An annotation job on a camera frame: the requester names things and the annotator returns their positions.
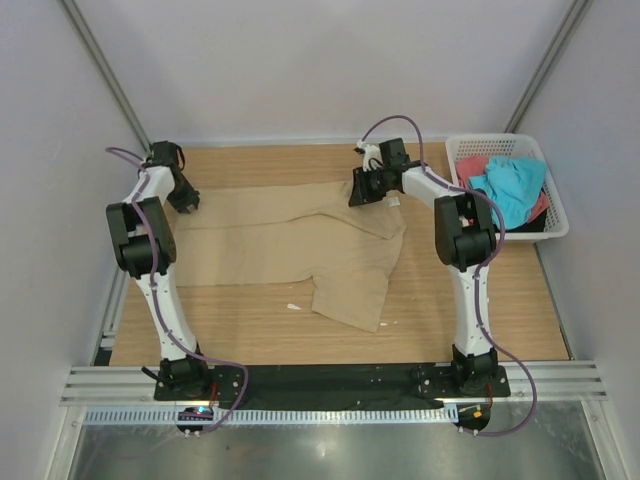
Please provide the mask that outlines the beige t shirt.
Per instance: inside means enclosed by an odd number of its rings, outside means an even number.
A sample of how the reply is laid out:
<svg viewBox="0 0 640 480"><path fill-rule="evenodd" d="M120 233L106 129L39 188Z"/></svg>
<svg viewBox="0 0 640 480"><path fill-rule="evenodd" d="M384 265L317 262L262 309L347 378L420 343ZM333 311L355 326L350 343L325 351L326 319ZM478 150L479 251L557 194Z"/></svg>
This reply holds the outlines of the beige t shirt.
<svg viewBox="0 0 640 480"><path fill-rule="evenodd" d="M374 333L406 223L396 198L351 207L348 181L204 190L174 223L180 287L310 279L313 312Z"/></svg>

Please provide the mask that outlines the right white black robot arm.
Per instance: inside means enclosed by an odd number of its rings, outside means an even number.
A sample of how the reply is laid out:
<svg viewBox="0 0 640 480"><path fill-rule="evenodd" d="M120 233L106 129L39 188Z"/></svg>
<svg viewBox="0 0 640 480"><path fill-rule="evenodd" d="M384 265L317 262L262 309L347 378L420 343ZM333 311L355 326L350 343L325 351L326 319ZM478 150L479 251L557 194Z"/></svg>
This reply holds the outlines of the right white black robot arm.
<svg viewBox="0 0 640 480"><path fill-rule="evenodd" d="M411 160L400 138L378 145L360 140L354 151L362 157L362 165L353 170L351 207L380 202L397 191L432 209L436 253L448 268L456 305L453 378L464 395L485 393L498 373L488 308L487 261L498 246L491 206Z"/></svg>

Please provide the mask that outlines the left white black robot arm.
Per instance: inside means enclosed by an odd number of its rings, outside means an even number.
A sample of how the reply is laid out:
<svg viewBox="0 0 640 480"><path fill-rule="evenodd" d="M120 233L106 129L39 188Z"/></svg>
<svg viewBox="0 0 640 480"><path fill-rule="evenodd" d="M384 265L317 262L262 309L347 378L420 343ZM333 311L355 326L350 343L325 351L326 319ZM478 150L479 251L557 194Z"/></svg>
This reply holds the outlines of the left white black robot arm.
<svg viewBox="0 0 640 480"><path fill-rule="evenodd" d="M152 144L145 158L118 147L107 152L138 171L132 192L106 207L106 219L118 267L143 293L160 342L159 371L142 371L156 381L157 400L199 399L211 380L179 299L177 246L164 210L168 204L179 214L192 213L199 207L199 192L186 179L183 150L173 142Z"/></svg>

